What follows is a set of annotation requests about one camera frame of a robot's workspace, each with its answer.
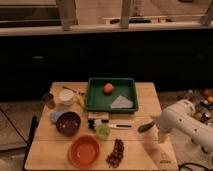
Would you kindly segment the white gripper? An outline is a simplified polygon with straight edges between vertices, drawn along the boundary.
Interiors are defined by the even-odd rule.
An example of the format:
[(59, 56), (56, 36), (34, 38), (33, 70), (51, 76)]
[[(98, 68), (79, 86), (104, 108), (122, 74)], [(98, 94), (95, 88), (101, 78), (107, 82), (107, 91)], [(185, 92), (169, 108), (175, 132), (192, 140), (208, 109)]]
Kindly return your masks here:
[(160, 127), (160, 121), (159, 121), (159, 117), (158, 116), (151, 116), (154, 124), (156, 125), (157, 129), (158, 129), (158, 143), (162, 144), (166, 141), (167, 139), (167, 135), (162, 131), (161, 127)]

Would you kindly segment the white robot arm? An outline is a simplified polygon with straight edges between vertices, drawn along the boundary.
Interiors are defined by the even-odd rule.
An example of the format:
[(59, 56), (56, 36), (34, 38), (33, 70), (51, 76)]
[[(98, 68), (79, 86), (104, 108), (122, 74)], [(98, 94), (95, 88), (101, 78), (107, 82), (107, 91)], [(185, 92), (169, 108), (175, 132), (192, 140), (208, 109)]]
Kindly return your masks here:
[(213, 127), (194, 119), (194, 114), (194, 104), (183, 99), (153, 116), (152, 119), (158, 128), (159, 141), (164, 142), (162, 135), (168, 134), (172, 129), (178, 129), (209, 152), (213, 152)]

